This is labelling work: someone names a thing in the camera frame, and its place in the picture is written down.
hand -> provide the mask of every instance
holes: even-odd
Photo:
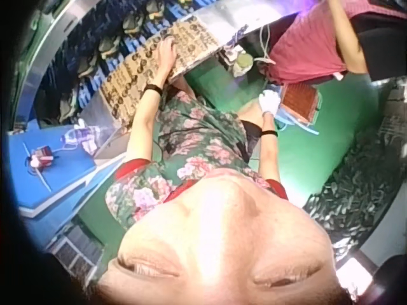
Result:
[[[167,78],[177,58],[174,38],[169,36],[160,41],[157,47],[158,72]]]
[[[269,112],[273,116],[277,114],[281,103],[281,98],[277,92],[272,90],[265,90],[259,96],[259,103],[261,111],[264,113]]]

black bracelet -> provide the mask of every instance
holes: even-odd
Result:
[[[144,87],[144,91],[142,94],[144,94],[147,90],[154,90],[155,92],[157,92],[161,97],[163,95],[163,90],[159,87],[156,86],[154,84],[147,84],[146,87]]]
[[[261,136],[264,135],[275,135],[277,138],[279,137],[279,134],[275,130],[266,130],[265,132],[261,132]]]

eye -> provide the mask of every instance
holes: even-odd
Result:
[[[261,279],[257,278],[254,280],[254,283],[264,288],[288,286],[306,280],[318,272],[318,270],[320,270],[319,266],[304,269],[295,268],[295,270],[289,268],[280,274],[274,273],[271,276],[262,276]]]
[[[145,264],[134,264],[133,265],[133,272],[138,275],[145,275],[145,276],[160,276],[162,275],[157,269],[151,266],[147,266]]]
[[[287,286],[287,285],[297,283],[298,281],[301,281],[301,280],[304,280],[304,278],[301,278],[300,276],[290,276],[290,277],[287,277],[287,278],[282,278],[282,279],[277,280],[277,281],[264,283],[262,285],[264,285],[267,288],[281,287],[281,286]]]
[[[171,268],[170,266],[162,266],[162,264],[155,264],[154,262],[137,260],[134,262],[125,263],[122,259],[117,259],[118,264],[133,272],[136,275],[140,276],[149,276],[149,277],[178,277],[179,273]]]

stainless steel counter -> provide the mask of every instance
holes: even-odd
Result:
[[[193,13],[226,44],[244,25],[245,34],[304,8],[304,0],[219,0]]]
[[[27,124],[34,98],[49,64],[69,33],[98,2],[100,0],[70,0],[56,18],[47,16],[50,23],[48,30],[29,60],[20,83],[20,94],[15,101],[15,128]],[[193,15],[205,24],[221,44],[226,44],[244,25],[248,25],[247,34],[302,8],[303,0],[219,0]]]

green floor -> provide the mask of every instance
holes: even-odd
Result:
[[[187,75],[190,85],[222,111],[236,111],[262,91],[264,80],[253,69],[247,77],[233,79],[210,59]],[[346,153],[354,133],[377,122],[379,90],[366,76],[348,75],[341,82],[318,86],[322,109],[315,128],[318,136],[290,126],[280,133],[279,165],[282,183],[291,202],[302,206],[316,193]],[[251,166],[258,168],[258,161]],[[89,230],[106,245],[104,261],[114,257],[123,230],[110,216],[104,203],[108,179],[79,212]]]

